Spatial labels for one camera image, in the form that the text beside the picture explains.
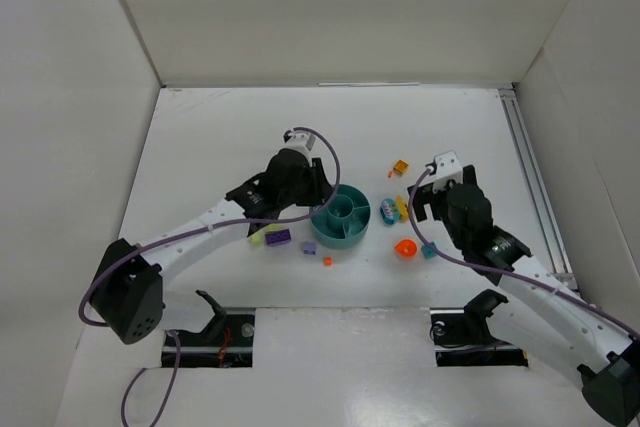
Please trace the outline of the dark purple lego brick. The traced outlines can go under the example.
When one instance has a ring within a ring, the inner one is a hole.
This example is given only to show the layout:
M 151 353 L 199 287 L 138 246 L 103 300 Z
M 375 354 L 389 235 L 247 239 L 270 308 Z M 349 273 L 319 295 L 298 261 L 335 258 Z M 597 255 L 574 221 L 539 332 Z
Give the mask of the dark purple lego brick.
M 289 229 L 281 229 L 266 232 L 264 234 L 265 244 L 269 247 L 280 246 L 289 243 L 292 240 Z

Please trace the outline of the light purple small lego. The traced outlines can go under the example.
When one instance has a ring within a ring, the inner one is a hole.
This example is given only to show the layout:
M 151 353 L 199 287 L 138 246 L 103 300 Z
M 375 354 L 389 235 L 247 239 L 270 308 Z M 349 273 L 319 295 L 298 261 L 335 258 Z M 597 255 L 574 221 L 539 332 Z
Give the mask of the light purple small lego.
M 315 255 L 317 253 L 317 245 L 314 242 L 303 242 L 301 250 L 304 255 Z

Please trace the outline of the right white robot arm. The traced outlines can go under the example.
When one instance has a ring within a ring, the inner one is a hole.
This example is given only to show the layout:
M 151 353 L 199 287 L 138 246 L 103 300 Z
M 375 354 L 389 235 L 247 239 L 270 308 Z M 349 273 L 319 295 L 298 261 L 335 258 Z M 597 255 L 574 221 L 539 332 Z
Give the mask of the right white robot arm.
M 495 225 L 474 167 L 462 166 L 454 153 L 427 164 L 408 193 L 411 225 L 431 213 L 462 256 L 452 257 L 432 242 L 427 247 L 491 283 L 466 306 L 477 330 L 561 373 L 609 424 L 630 425 L 639 415 L 638 331 L 582 300 L 525 244 Z

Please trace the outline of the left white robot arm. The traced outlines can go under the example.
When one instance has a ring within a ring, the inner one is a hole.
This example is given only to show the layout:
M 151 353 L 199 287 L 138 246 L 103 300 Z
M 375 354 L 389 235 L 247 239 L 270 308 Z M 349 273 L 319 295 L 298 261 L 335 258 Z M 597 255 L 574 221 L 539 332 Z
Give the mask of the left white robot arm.
M 205 336 L 218 333 L 222 308 L 210 294 L 204 290 L 187 296 L 171 294 L 169 285 L 216 250 L 280 222 L 283 210 L 320 206 L 332 192 L 320 158 L 283 148 L 265 171 L 176 231 L 145 246 L 124 239 L 110 244 L 96 272 L 97 286 L 89 303 L 126 345 L 155 329 Z

